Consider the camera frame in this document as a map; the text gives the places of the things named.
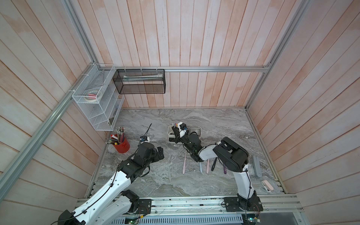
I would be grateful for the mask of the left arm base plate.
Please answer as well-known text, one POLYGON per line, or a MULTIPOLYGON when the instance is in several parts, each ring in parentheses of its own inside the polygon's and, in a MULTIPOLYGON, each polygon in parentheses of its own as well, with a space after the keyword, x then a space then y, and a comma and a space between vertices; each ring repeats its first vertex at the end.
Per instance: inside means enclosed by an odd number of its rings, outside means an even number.
POLYGON ((131 206, 128 214, 148 215, 152 210, 152 200, 149 198, 135 200, 131 206))

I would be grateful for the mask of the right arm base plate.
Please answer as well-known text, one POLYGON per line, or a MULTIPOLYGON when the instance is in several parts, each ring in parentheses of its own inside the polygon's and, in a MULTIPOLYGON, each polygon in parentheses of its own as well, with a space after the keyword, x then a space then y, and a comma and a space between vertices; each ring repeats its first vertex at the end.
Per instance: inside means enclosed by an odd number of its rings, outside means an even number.
POLYGON ((237 195, 237 197, 225 197, 223 205, 227 212, 263 211, 263 205, 256 192, 254 192, 249 199, 245 199, 239 195, 237 195))

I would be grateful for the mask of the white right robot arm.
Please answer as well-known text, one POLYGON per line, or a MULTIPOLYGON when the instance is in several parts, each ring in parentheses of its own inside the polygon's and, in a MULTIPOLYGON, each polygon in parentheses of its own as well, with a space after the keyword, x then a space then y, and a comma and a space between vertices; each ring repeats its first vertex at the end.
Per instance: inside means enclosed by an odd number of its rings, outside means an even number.
POLYGON ((186 124, 182 122, 173 126, 172 132, 175 136, 174 142, 182 143, 194 161, 203 162, 215 158, 227 171, 233 173, 237 185, 237 196, 225 197, 222 202, 228 212, 263 211, 261 200, 248 174, 249 153, 243 147, 228 137, 224 137, 217 143, 202 146, 199 135, 196 132, 190 132, 186 124))

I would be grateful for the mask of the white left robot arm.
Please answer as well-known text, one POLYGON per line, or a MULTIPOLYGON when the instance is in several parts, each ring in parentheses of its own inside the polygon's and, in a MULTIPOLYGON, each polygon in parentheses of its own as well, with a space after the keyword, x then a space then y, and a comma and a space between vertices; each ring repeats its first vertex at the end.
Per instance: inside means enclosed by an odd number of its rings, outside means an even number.
POLYGON ((139 196, 127 188, 143 177, 151 163, 164 159, 164 149, 149 142, 139 144, 137 151, 120 162, 114 175, 100 190, 72 212, 65 210, 56 225, 108 225, 118 216, 130 213, 141 217, 139 196))

